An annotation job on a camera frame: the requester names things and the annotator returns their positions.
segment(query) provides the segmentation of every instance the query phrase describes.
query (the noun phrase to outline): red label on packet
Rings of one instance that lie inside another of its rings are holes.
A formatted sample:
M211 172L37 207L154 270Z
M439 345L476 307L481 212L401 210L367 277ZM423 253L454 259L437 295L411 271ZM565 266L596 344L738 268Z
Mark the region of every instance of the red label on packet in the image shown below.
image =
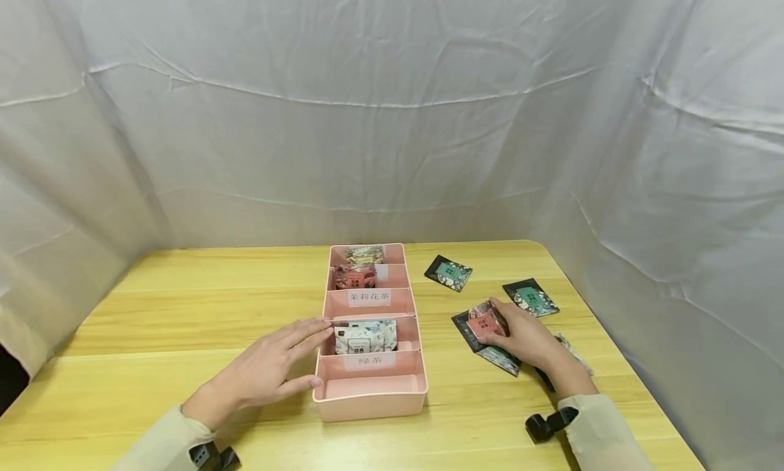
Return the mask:
M484 315L468 320L468 326L474 332L474 336L483 337L487 333L495 332L503 336L504 330L495 322L495 316L491 312L486 312Z
M348 289L362 289L365 286L365 274L361 272L347 273L346 284Z

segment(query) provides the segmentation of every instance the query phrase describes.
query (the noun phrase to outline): green label on packet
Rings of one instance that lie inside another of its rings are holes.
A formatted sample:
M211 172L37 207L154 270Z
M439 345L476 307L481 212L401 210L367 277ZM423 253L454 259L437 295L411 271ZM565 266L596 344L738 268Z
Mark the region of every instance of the green label on packet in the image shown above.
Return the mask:
M443 264L440 264L438 266L438 269L436 270L436 273L438 275L440 275L440 276L444 276L444 277L447 277L449 279L456 280L457 279L457 270L458 270L457 268L455 268L455 267L453 267L453 266L451 266L451 265L449 265L447 263L443 263Z
M532 309L536 309L541 307L544 304L544 301L533 287L523 287L522 289L517 289L517 295L521 297L523 301L528 303Z

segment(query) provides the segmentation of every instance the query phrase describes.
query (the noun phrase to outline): right hand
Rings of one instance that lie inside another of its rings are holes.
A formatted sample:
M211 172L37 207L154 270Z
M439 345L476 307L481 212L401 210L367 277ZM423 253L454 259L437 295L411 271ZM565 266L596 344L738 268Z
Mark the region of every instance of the right hand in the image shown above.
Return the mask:
M490 302L501 313L509 325L509 336L488 333L479 338L480 343L503 348L522 362L547 371L548 367L566 359L573 359L546 326L536 316L511 302L501 302L490 297Z
M509 336L488 333L479 337L480 343L501 347L522 362L546 372L559 400L572 395L599 392L583 364L553 337L536 316L495 297L490 297L490 302L506 318Z

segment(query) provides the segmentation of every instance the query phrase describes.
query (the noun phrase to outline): tea bag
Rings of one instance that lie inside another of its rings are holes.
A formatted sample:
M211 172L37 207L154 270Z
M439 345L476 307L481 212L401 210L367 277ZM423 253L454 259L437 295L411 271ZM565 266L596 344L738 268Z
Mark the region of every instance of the tea bag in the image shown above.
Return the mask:
M397 321L349 321L335 327L335 354L393 352L397 348Z
M337 265L335 289L371 289L376 286L376 264Z
M346 261L351 264L384 263L384 250L381 245L346 248Z
M367 326L335 327L335 354L371 353L384 351L381 330Z

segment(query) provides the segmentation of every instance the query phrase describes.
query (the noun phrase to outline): hand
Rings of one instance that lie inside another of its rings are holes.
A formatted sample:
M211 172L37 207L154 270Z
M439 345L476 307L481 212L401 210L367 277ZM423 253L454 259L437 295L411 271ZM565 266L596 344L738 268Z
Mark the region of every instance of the hand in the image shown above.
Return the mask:
M558 342L536 316L511 302L490 297L490 302L509 325L509 336L488 333L479 342L503 348L522 362L546 372L555 387L558 399L571 395L597 394L588 369Z
M182 414L213 431L233 411L275 403L319 387L316 375L287 379L289 369L319 347L332 333L323 318L299 320L253 342L182 405Z
M522 362L530 363L545 372L547 367L564 357L573 358L536 316L511 302L501 302L495 297L490 297L490 302L506 319L509 336L488 333L479 338L480 343L501 347Z

